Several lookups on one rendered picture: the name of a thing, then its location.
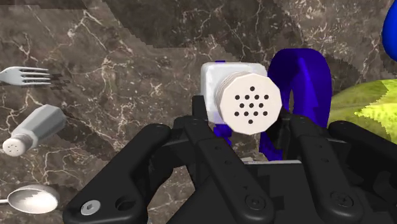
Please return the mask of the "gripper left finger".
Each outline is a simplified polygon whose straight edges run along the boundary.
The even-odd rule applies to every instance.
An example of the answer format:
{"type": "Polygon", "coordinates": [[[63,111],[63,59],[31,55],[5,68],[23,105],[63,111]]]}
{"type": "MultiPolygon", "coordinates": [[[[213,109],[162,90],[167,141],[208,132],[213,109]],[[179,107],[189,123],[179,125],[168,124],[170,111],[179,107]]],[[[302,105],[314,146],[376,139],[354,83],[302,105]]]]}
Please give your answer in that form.
{"type": "Polygon", "coordinates": [[[274,224],[272,200],[208,126],[201,95],[172,127],[142,128],[68,203],[64,224],[146,224],[148,204],[179,166],[195,191],[167,224],[274,224]]]}

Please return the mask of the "silver fork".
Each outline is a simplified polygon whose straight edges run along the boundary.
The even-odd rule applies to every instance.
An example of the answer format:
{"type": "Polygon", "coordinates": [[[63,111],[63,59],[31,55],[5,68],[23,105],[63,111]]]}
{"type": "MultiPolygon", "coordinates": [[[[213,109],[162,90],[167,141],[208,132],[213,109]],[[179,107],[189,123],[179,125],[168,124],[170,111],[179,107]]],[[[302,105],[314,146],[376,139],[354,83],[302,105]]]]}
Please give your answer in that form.
{"type": "Polygon", "coordinates": [[[51,84],[48,69],[22,66],[7,67],[0,71],[0,81],[15,86],[51,84]]]}

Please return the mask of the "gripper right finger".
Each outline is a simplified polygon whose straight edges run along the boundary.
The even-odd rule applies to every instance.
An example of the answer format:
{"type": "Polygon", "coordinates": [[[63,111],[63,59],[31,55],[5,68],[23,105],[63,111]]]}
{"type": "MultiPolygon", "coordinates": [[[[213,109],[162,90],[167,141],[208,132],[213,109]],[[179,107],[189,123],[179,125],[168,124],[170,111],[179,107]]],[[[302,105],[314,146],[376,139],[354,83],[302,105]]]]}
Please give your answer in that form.
{"type": "Polygon", "coordinates": [[[274,224],[397,224],[397,145],[350,122],[282,109],[268,129],[274,224]]]}

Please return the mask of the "silver spoon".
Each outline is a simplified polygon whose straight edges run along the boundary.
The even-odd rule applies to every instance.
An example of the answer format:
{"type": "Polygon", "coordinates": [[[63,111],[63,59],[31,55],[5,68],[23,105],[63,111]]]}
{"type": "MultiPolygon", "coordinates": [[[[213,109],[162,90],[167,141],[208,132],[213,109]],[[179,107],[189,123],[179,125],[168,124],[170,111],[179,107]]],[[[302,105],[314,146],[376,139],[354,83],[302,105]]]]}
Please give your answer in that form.
{"type": "Polygon", "coordinates": [[[55,210],[59,200],[59,193],[52,187],[27,185],[12,191],[6,199],[0,199],[0,205],[8,204],[23,213],[45,214],[55,210]]]}

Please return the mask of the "yellow-green round object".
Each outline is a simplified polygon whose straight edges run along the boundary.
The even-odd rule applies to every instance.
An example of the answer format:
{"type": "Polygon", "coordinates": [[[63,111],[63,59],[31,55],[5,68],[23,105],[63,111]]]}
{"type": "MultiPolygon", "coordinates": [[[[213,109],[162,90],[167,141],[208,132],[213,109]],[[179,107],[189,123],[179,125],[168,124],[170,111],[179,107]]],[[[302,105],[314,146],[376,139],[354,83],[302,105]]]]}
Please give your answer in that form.
{"type": "Polygon", "coordinates": [[[337,120],[397,144],[397,79],[361,83],[334,95],[328,122],[337,120]]]}

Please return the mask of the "white shaker with holed cap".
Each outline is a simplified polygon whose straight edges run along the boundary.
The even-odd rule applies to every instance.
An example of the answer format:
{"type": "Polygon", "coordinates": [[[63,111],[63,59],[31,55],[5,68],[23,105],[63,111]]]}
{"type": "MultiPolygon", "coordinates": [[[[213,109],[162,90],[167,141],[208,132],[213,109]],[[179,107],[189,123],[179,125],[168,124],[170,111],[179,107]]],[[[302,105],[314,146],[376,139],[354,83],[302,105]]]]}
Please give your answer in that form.
{"type": "Polygon", "coordinates": [[[273,125],[282,108],[281,92],[265,66],[247,62],[208,62],[200,71],[200,94],[208,120],[253,135],[273,125]]]}
{"type": "Polygon", "coordinates": [[[65,124],[63,111],[45,104],[36,108],[11,132],[11,136],[3,142],[3,151],[11,157],[19,157],[62,130],[65,124]]]}

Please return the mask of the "blue rounded object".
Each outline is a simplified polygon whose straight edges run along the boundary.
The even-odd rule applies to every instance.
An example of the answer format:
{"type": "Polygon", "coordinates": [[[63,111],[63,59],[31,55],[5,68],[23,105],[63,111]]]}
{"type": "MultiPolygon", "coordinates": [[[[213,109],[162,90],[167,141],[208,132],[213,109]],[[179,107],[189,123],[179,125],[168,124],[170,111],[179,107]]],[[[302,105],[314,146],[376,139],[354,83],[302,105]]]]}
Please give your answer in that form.
{"type": "Polygon", "coordinates": [[[397,0],[393,1],[385,17],[382,44],[388,56],[397,62],[397,0]]]}

